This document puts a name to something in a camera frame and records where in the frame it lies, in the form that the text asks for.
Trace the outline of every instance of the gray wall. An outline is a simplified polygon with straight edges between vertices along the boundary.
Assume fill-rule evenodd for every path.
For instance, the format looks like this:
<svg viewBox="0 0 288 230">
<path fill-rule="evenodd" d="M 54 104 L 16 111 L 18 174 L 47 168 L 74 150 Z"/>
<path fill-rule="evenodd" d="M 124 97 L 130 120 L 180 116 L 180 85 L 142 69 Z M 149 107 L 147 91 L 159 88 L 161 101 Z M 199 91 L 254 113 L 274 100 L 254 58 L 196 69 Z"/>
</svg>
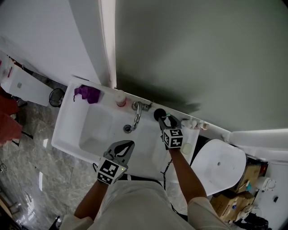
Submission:
<svg viewBox="0 0 288 230">
<path fill-rule="evenodd" d="M 118 88 L 230 131 L 288 127 L 281 0 L 116 4 Z"/>
</svg>

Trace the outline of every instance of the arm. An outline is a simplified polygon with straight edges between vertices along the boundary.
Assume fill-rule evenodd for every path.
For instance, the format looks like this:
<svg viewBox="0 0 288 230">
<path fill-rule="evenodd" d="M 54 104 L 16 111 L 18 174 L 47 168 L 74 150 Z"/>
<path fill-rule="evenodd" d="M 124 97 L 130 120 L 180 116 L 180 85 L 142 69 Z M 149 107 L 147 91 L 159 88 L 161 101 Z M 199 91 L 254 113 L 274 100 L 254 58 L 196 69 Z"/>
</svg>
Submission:
<svg viewBox="0 0 288 230">
<path fill-rule="evenodd" d="M 107 184 L 100 183 L 97 180 L 76 208 L 74 216 L 78 217 L 79 219 L 91 217 L 91 219 L 94 220 L 100 209 L 107 189 Z"/>
<path fill-rule="evenodd" d="M 206 197 L 202 183 L 179 149 L 169 149 L 181 191 L 188 203 L 194 197 Z"/>
</svg>

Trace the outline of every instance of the black wire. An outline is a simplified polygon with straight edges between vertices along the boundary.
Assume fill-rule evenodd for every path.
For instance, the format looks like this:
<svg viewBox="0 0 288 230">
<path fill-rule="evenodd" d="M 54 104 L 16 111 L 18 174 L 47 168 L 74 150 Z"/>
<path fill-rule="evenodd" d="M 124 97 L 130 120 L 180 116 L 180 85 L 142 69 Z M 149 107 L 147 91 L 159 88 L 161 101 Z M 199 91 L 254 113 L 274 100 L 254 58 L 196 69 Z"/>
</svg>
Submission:
<svg viewBox="0 0 288 230">
<path fill-rule="evenodd" d="M 164 188 L 165 191 L 166 191 L 166 172 L 167 172 L 167 170 L 168 170 L 168 168 L 169 168 L 169 165 L 170 165 L 171 163 L 172 163 L 172 159 L 171 159 L 171 161 L 168 162 L 168 165 L 166 166 L 165 171 L 164 171 L 164 172 L 160 172 L 160 173 L 163 174 L 163 188 Z M 176 212 L 177 214 L 179 214 L 179 212 L 177 212 L 177 210 L 173 207 L 172 204 L 171 204 L 171 207 L 172 207 L 172 210 L 173 210 L 174 212 Z"/>
</svg>

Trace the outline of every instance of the drain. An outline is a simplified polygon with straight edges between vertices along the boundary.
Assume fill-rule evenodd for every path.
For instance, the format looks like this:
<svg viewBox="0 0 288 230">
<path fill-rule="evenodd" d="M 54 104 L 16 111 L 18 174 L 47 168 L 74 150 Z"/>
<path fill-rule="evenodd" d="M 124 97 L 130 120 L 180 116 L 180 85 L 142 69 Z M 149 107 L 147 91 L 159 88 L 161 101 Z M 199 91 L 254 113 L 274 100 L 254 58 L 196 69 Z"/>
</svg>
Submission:
<svg viewBox="0 0 288 230">
<path fill-rule="evenodd" d="M 124 127 L 123 127 L 123 130 L 124 130 L 124 132 L 125 133 L 131 133 L 132 132 L 132 127 L 131 127 L 131 125 L 125 125 Z"/>
</svg>

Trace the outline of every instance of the white sink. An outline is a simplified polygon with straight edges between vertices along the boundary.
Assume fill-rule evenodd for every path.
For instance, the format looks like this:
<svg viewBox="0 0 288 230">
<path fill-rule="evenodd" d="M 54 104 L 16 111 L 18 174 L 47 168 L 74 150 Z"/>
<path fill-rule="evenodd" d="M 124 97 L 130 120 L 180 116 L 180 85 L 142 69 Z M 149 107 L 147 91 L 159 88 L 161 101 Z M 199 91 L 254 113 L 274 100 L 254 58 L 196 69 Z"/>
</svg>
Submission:
<svg viewBox="0 0 288 230">
<path fill-rule="evenodd" d="M 211 140 L 196 155 L 192 169 L 207 195 L 233 187 L 246 166 L 245 153 L 220 140 Z"/>
<path fill-rule="evenodd" d="M 86 100 L 82 100 L 81 95 L 77 95 L 75 102 L 73 101 L 74 89 L 82 84 L 101 90 L 102 95 L 98 103 L 88 104 Z M 128 163 L 127 173 L 162 180 L 160 171 L 165 169 L 166 159 L 170 155 L 161 141 L 159 124 L 153 117 L 154 111 L 161 107 L 179 119 L 187 118 L 187 115 L 154 103 L 149 111 L 142 111 L 136 130 L 125 133 L 123 127 L 127 124 L 132 125 L 135 118 L 135 111 L 131 108 L 133 101 L 146 104 L 150 104 L 150 101 L 126 94 L 126 105 L 118 107 L 114 100 L 115 92 L 114 89 L 96 83 L 73 79 L 60 108 L 52 145 L 82 160 L 98 163 L 111 143 L 133 140 L 135 148 Z M 193 146 L 191 153 L 185 156 L 190 163 L 199 131 L 183 129 L 183 132 L 184 143 L 188 142 Z M 175 180 L 175 171 L 173 175 L 168 176 L 167 181 Z"/>
</svg>

